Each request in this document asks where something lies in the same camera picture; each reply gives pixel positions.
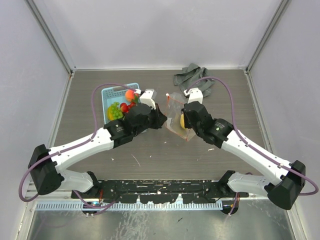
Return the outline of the yellow apple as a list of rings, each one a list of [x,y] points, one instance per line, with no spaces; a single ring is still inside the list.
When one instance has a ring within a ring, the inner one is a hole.
[[[183,113],[180,115],[179,123],[180,123],[180,126],[181,126],[182,129],[184,129],[184,130],[187,129],[186,126],[185,126],[185,119],[184,119],[184,114]]]

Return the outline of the clear zip top bag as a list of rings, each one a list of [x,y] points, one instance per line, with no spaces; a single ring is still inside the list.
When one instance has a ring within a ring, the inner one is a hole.
[[[187,99],[180,93],[173,92],[166,94],[165,116],[167,117],[167,121],[165,122],[165,127],[188,142],[196,134],[192,129],[183,128],[181,125],[182,109],[186,103]]]

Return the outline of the orange peach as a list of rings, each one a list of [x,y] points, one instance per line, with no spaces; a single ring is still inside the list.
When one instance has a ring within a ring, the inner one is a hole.
[[[137,102],[139,100],[139,94],[131,89],[128,89],[126,92],[125,92],[125,99],[128,101],[128,102]]]

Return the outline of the blue plastic basket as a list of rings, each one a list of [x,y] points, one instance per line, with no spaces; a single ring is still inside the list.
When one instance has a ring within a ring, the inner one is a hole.
[[[128,90],[128,88],[121,87],[121,86],[114,86],[114,87],[107,87],[101,90],[101,97],[102,97],[102,110],[103,110],[103,117],[104,117],[104,123],[107,124],[110,122],[107,117],[107,110],[108,107],[114,103],[119,102],[129,104],[125,98],[125,93]]]

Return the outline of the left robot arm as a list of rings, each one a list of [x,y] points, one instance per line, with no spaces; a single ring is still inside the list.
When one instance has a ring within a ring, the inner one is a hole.
[[[28,164],[37,194],[48,195],[58,189],[76,190],[88,198],[100,193],[100,183],[91,171],[75,172],[68,168],[97,153],[127,144],[147,129],[160,129],[167,117],[159,107],[144,103],[133,106],[123,118],[111,120],[93,135],[68,144],[47,148],[37,146]]]

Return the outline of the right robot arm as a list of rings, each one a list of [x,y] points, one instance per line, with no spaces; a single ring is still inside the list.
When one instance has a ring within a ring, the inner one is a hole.
[[[212,118],[206,107],[194,101],[184,104],[184,123],[206,143],[229,152],[251,165],[260,175],[241,174],[228,170],[218,181],[219,191],[225,197],[234,193],[251,193],[267,197],[277,207],[290,210],[305,186],[302,178],[306,166],[278,158],[250,141],[222,118]]]

